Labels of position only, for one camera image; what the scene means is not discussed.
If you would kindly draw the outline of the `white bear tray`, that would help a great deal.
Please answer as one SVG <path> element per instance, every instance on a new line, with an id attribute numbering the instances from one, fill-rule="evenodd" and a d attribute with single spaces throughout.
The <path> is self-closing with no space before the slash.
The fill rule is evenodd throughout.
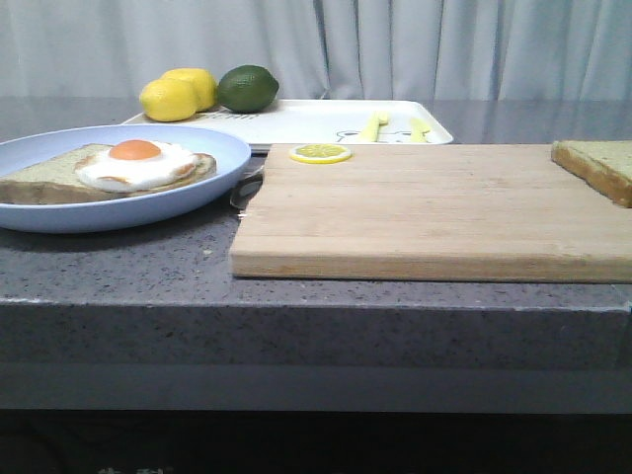
<path id="1" fill-rule="evenodd" d="M 387 112 L 389 122 L 380 128 L 379 143 L 413 143 L 410 119 L 420 118 L 432 129 L 430 143 L 447 144 L 452 135 L 421 104 L 387 100 L 277 100 L 257 114 L 236 114 L 221 106 L 183 120 L 197 126 L 233 134 L 266 150 L 281 143 L 354 142 L 374 112 Z"/>

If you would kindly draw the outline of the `lemon slice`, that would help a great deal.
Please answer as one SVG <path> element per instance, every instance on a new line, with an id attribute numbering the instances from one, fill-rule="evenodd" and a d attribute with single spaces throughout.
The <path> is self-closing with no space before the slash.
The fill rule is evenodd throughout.
<path id="1" fill-rule="evenodd" d="M 302 144 L 289 151 L 292 160 L 307 164 L 333 164 L 346 161 L 352 156 L 348 147 L 336 143 Z"/>

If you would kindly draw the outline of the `wooden cutting board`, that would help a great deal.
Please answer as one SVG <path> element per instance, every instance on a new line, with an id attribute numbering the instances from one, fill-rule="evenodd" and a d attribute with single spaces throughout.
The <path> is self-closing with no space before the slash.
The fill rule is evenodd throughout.
<path id="1" fill-rule="evenodd" d="M 238 277 L 628 282 L 631 212 L 547 144 L 274 145 L 230 249 Z"/>

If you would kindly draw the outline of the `bread slice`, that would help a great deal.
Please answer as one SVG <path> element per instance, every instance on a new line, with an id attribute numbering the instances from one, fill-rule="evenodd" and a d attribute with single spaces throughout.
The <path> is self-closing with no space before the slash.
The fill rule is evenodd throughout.
<path id="1" fill-rule="evenodd" d="M 212 177 L 215 169 L 195 172 L 181 182 L 153 190 L 132 193 L 109 193 L 83 185 L 74 172 L 76 163 L 105 150 L 111 145 L 91 143 L 64 152 L 43 162 L 12 172 L 1 178 L 1 201 L 10 204 L 67 204 L 132 198 L 169 191 Z"/>
<path id="2" fill-rule="evenodd" d="M 631 207 L 630 140 L 561 140 L 551 160 L 614 203 Z"/>

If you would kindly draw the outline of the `green lime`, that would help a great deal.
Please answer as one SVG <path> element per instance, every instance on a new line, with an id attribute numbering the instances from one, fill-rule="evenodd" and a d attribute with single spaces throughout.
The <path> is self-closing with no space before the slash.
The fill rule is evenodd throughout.
<path id="1" fill-rule="evenodd" d="M 218 103 L 235 113 L 257 113 L 270 106 L 277 96 L 279 82 L 265 67 L 242 65 L 231 69 L 217 86 Z"/>

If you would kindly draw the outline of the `yellow plastic fork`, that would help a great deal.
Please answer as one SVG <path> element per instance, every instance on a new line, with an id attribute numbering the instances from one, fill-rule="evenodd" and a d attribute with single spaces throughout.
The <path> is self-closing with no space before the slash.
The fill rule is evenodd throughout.
<path id="1" fill-rule="evenodd" d="M 388 122 L 389 114 L 387 112 L 372 113 L 364 128 L 356 137 L 357 140 L 361 143 L 377 142 L 379 139 L 380 128 Z"/>

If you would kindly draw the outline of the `light blue plate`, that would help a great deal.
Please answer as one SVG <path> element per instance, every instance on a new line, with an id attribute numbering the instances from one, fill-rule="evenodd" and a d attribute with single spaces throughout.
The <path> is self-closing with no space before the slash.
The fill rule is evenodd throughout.
<path id="1" fill-rule="evenodd" d="M 230 191 L 251 157 L 250 145 L 229 133 L 167 124 L 117 124 L 35 134 L 1 144 L 1 174 L 45 161 L 90 143 L 126 139 L 172 142 L 212 155 L 216 173 L 196 183 L 161 193 L 113 200 L 51 205 L 1 204 L 1 226 L 37 233 L 88 233 L 162 221 L 197 209 Z"/>

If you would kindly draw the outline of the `yellow lemon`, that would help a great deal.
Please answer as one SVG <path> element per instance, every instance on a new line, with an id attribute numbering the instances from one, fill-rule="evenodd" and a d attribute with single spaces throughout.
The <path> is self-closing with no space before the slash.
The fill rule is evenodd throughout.
<path id="1" fill-rule="evenodd" d="M 203 68 L 176 68 L 162 74 L 165 79 L 190 82 L 197 94 L 199 112 L 206 112 L 216 104 L 217 83 L 214 76 Z"/>
<path id="2" fill-rule="evenodd" d="M 152 80 L 143 87 L 138 100 L 144 113 L 156 121 L 190 119 L 198 111 L 198 95 L 194 86 L 180 79 Z"/>

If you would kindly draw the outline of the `rear yellow lemon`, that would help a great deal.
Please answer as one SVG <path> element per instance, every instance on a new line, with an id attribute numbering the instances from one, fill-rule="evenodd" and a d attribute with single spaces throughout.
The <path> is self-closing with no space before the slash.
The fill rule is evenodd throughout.
<path id="1" fill-rule="evenodd" d="M 206 112 L 216 104 L 217 83 L 214 76 L 203 68 L 176 68 L 162 74 L 165 79 L 190 82 L 197 94 L 199 112 Z"/>

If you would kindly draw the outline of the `grey curtain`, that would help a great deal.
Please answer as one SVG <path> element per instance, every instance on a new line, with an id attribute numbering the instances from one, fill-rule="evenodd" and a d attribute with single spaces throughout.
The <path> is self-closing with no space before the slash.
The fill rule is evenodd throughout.
<path id="1" fill-rule="evenodd" d="M 631 97 L 627 1 L 5 1 L 1 93 L 132 97 L 177 67 L 285 98 Z"/>

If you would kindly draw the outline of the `front yellow lemon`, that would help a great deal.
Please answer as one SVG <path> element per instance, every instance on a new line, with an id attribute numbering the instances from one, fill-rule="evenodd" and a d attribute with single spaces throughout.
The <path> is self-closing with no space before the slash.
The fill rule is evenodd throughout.
<path id="1" fill-rule="evenodd" d="M 138 100 L 144 113 L 156 121 L 190 119 L 198 111 L 198 95 L 194 86 L 180 79 L 152 80 L 143 87 Z"/>

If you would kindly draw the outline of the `yellow plastic knife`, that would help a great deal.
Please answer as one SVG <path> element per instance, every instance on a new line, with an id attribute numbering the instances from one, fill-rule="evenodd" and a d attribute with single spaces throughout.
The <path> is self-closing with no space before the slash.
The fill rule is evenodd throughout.
<path id="1" fill-rule="evenodd" d="M 432 129 L 428 123 L 421 118 L 410 119 L 410 141 L 413 143 L 430 143 L 429 134 Z"/>

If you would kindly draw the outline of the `fried egg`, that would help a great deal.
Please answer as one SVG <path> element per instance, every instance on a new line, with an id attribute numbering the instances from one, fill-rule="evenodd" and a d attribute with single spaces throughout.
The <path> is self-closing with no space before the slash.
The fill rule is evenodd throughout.
<path id="1" fill-rule="evenodd" d="M 175 185 L 195 172 L 214 169 L 212 156 L 178 144 L 131 139 L 79 160 L 74 172 L 87 187 L 132 193 Z"/>

